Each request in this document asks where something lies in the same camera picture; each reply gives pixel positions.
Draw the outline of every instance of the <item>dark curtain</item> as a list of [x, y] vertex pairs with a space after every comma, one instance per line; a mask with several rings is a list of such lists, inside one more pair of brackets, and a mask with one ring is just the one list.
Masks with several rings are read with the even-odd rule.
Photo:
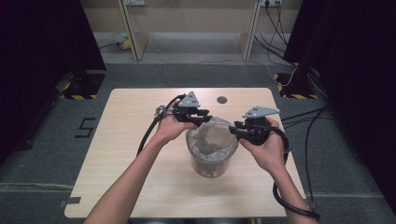
[[[304, 40], [318, 25], [320, 2], [303, 2], [285, 58], [301, 60], [307, 46]], [[335, 116], [394, 213], [395, 12], [393, 0], [345, 1], [318, 58], [309, 64], [319, 70]]]
[[78, 0], [0, 1], [0, 55], [1, 164], [62, 76], [106, 68]]

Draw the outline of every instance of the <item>gray carpet floor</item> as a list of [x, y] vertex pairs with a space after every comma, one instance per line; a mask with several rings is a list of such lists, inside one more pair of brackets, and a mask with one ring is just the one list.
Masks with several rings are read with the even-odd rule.
[[[285, 66], [269, 68], [271, 75], [292, 71]], [[75, 135], [85, 134], [78, 129], [84, 118], [95, 118], [86, 122], [97, 127], [108, 96], [116, 88], [269, 88], [282, 119], [327, 105], [323, 99], [280, 97], [262, 65], [107, 64], [106, 69], [95, 100], [57, 101], [36, 132], [34, 147], [13, 153], [0, 167], [0, 223], [82, 223], [81, 219], [64, 216], [62, 201], [71, 193], [95, 130], [89, 138]], [[68, 75], [64, 76], [60, 90], [68, 79]], [[370, 173], [353, 156], [342, 124], [331, 110], [321, 117], [312, 126], [308, 141], [309, 173], [321, 223], [396, 223]], [[304, 140], [309, 122], [291, 126], [291, 121], [285, 120], [284, 127], [309, 198], [304, 168]], [[262, 223], [287, 220], [263, 218]]]

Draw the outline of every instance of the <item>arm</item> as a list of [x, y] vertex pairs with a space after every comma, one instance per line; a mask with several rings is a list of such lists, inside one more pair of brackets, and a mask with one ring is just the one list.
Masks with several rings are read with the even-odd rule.
[[[278, 127], [275, 120], [268, 119], [268, 121], [271, 126]], [[239, 142], [252, 154], [259, 166], [275, 180], [280, 196], [284, 201], [295, 207], [310, 211], [285, 167], [283, 141], [279, 135], [271, 132], [267, 141], [261, 146], [254, 146], [246, 139], [240, 139]], [[287, 209], [286, 215], [290, 223], [318, 223], [312, 217], [304, 217]]]
[[125, 172], [114, 182], [91, 210], [84, 223], [125, 224], [160, 150], [186, 129], [195, 129], [193, 123], [178, 122], [173, 116], [160, 121], [157, 132]]

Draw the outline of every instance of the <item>floor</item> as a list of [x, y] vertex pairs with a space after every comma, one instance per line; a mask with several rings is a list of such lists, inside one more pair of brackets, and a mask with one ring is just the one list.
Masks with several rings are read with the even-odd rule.
[[[129, 49], [122, 50], [115, 44], [125, 40], [123, 34], [94, 33], [94, 35], [99, 48], [102, 47], [101, 52], [105, 63], [261, 63], [266, 65], [271, 65], [272, 62], [285, 63], [271, 52], [267, 55], [267, 50], [257, 40], [254, 40], [252, 44], [249, 60], [244, 61], [237, 34], [151, 34], [141, 61], [135, 61]], [[263, 44], [265, 42], [262, 38], [269, 43], [273, 36], [273, 34], [256, 34]], [[274, 36], [271, 45], [283, 50], [286, 48], [278, 36]]]

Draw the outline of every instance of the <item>clear plastic container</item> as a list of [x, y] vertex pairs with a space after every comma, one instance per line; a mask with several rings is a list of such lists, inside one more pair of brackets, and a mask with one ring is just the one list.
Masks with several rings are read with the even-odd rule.
[[196, 130], [187, 130], [186, 140], [191, 154], [191, 165], [195, 172], [204, 177], [218, 177], [228, 168], [231, 156], [239, 142], [225, 119], [213, 117]]

